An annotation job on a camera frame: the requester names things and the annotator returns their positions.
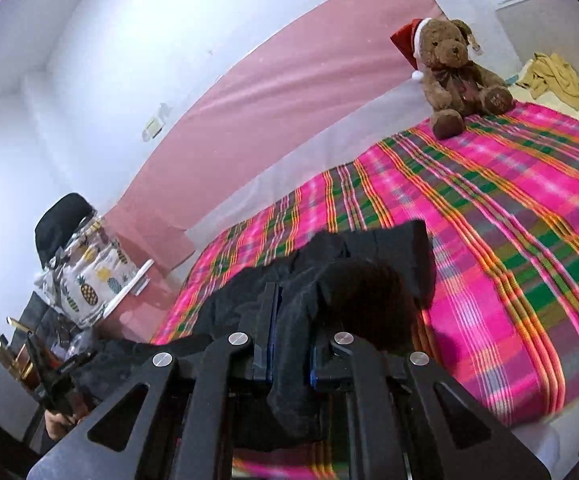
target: teddy bear's leg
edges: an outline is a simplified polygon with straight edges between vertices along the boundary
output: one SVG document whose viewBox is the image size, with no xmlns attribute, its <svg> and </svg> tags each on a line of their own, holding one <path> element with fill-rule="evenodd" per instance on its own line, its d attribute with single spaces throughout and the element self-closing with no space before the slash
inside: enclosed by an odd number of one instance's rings
<svg viewBox="0 0 579 480">
<path fill-rule="evenodd" d="M 456 110 L 439 110 L 434 112 L 429 126 L 439 140 L 449 139 L 463 133 L 465 123 Z"/>
<path fill-rule="evenodd" d="M 504 86 L 491 86 L 481 90 L 481 104 L 486 114 L 506 114 L 514 108 L 514 98 Z"/>
</svg>

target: teddy bear's muzzle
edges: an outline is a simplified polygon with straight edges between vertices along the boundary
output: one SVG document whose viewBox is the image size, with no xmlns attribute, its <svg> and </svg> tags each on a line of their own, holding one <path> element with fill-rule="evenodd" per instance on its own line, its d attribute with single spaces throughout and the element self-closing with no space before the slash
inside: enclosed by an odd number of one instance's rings
<svg viewBox="0 0 579 480">
<path fill-rule="evenodd" d="M 436 47 L 435 54 L 444 66 L 450 68 L 460 68 L 469 61 L 467 47 L 460 41 L 441 41 Z"/>
</svg>

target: teddy bear's head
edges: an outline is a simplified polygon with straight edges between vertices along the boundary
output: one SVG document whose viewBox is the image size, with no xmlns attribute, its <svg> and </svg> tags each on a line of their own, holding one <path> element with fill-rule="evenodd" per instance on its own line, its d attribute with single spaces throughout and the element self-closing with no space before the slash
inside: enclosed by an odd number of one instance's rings
<svg viewBox="0 0 579 480">
<path fill-rule="evenodd" d="M 421 26 L 417 52 L 419 60 L 429 68 L 460 68 L 469 61 L 469 26 L 460 20 L 429 20 Z"/>
</svg>

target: teddy bear's ear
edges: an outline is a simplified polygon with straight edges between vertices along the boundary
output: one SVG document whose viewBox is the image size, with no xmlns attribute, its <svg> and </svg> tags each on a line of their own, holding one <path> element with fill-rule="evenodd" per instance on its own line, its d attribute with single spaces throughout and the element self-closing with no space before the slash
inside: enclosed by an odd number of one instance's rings
<svg viewBox="0 0 579 480">
<path fill-rule="evenodd" d="M 451 22 L 458 27 L 465 41 L 469 43 L 469 37 L 472 35 L 472 29 L 469 28 L 469 25 L 463 20 L 451 20 Z"/>
</svg>

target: santa hat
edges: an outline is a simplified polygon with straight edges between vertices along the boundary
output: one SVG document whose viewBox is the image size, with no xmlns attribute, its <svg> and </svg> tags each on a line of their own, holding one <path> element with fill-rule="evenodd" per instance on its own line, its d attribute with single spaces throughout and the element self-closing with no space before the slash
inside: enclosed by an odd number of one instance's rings
<svg viewBox="0 0 579 480">
<path fill-rule="evenodd" d="M 424 20 L 412 20 L 412 23 L 407 23 L 392 35 L 392 43 L 394 43 L 401 51 L 401 54 L 412 65 L 414 72 L 412 72 L 412 79 L 415 81 L 423 80 L 423 72 L 418 70 L 418 61 L 421 59 L 421 31 L 427 25 L 431 18 Z"/>
</svg>

